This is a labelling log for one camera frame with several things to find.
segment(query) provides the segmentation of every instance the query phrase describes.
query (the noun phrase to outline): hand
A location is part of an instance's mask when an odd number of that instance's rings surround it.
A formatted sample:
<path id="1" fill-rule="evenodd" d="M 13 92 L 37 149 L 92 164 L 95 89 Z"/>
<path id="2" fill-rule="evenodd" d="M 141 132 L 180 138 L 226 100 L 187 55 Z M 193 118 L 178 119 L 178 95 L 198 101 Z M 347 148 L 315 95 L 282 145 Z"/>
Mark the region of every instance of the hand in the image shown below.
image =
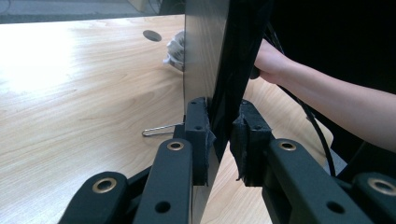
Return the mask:
<path id="1" fill-rule="evenodd" d="M 279 79 L 282 78 L 282 74 L 291 63 L 292 60 L 263 39 L 254 65 L 261 70 L 260 76 L 262 78 L 271 83 L 278 84 Z"/>

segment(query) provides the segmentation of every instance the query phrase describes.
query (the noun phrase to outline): desk surface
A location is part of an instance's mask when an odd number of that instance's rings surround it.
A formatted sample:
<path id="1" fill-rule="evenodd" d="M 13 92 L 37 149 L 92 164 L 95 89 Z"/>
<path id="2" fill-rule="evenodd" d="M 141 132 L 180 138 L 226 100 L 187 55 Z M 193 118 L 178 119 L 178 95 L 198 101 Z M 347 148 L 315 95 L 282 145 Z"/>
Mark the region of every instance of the desk surface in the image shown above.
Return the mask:
<path id="1" fill-rule="evenodd" d="M 183 16 L 0 25 L 0 222 L 56 223 L 92 175 L 152 164 L 169 136 L 141 131 L 182 121 L 182 73 L 163 59 L 183 28 Z M 276 137 L 324 162 L 304 112 L 278 87 L 251 81 L 245 98 Z M 226 153 L 203 223 L 270 222 L 260 189 L 236 178 Z"/>

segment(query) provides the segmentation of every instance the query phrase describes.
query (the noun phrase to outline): black cable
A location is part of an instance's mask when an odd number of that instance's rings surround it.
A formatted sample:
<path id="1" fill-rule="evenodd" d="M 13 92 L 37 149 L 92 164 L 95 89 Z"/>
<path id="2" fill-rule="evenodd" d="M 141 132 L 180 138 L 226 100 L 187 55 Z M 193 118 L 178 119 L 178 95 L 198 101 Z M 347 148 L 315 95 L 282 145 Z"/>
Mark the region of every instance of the black cable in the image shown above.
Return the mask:
<path id="1" fill-rule="evenodd" d="M 266 37 L 265 39 L 269 40 L 269 43 L 273 45 L 276 49 L 278 49 L 282 54 L 285 54 L 285 52 L 282 49 L 282 46 L 280 45 L 279 39 L 276 36 L 276 32 L 271 25 L 271 23 L 268 23 L 267 25 L 268 30 L 270 32 L 271 40 L 267 35 L 264 35 Z M 320 129 L 317 121 L 315 120 L 315 116 L 312 113 L 312 111 L 309 109 L 309 106 L 304 103 L 302 100 L 300 100 L 298 97 L 295 97 L 297 99 L 298 104 L 303 108 L 303 111 L 305 112 L 306 116 L 308 117 L 309 121 L 312 123 L 314 126 L 315 131 L 318 134 L 318 137 L 320 139 L 321 144 L 323 145 L 324 153 L 326 154 L 326 159 L 327 162 L 329 163 L 329 170 L 330 170 L 330 175 L 335 176 L 335 168 L 334 168 L 334 162 L 332 160 L 332 154 L 330 152 L 329 146 L 327 145 L 326 138 L 324 137 L 324 134 L 322 130 Z"/>

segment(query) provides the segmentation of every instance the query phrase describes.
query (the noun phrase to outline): person's arm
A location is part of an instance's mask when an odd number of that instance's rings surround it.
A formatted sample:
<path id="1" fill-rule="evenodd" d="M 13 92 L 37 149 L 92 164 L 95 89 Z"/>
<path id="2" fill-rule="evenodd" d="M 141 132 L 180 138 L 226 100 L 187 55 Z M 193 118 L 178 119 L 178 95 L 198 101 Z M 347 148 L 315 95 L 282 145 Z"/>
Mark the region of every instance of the person's arm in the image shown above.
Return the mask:
<path id="1" fill-rule="evenodd" d="M 396 152 L 396 95 L 329 77 L 290 60 L 265 40 L 255 66 L 262 78 L 286 88 L 347 131 Z"/>

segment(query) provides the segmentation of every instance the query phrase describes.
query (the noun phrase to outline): round hole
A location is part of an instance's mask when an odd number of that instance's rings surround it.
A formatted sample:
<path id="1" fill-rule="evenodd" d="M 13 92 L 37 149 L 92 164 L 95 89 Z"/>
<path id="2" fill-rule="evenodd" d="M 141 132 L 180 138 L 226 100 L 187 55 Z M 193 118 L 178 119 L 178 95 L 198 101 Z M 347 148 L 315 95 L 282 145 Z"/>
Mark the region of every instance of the round hole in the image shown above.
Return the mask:
<path id="1" fill-rule="evenodd" d="M 95 193 L 106 193 L 113 190 L 117 185 L 117 180 L 111 177 L 103 178 L 96 181 L 93 186 L 92 190 Z"/>
<path id="2" fill-rule="evenodd" d="M 111 181 L 109 181 L 109 180 L 103 181 L 103 182 L 101 182 L 101 183 L 98 185 L 98 188 L 99 188 L 100 190 L 107 190 L 107 189 L 109 189 L 110 187 L 111 187 Z"/>
<path id="3" fill-rule="evenodd" d="M 158 213 L 167 213 L 171 209 L 171 204 L 169 202 L 160 202 L 155 205 L 155 211 Z"/>
<path id="4" fill-rule="evenodd" d="M 171 142 L 167 145 L 167 147 L 169 150 L 178 151 L 184 147 L 184 144 L 182 144 L 181 142 Z"/>
<path id="5" fill-rule="evenodd" d="M 390 196 L 396 196 L 396 187 L 388 181 L 378 178 L 369 178 L 368 182 L 370 187 L 376 191 Z"/>
<path id="6" fill-rule="evenodd" d="M 160 42 L 163 38 L 157 32 L 146 30 L 143 32 L 143 36 L 151 41 Z"/>
<path id="7" fill-rule="evenodd" d="M 293 151 L 293 150 L 297 149 L 297 147 L 294 144 L 289 143 L 289 142 L 281 142 L 279 144 L 279 147 L 284 150 L 287 150 L 287 151 Z"/>
<path id="8" fill-rule="evenodd" d="M 332 210 L 334 213 L 338 213 L 338 214 L 343 214 L 346 211 L 343 206 L 341 206 L 339 203 L 335 203 L 335 202 L 328 202 L 327 207 L 330 210 Z"/>

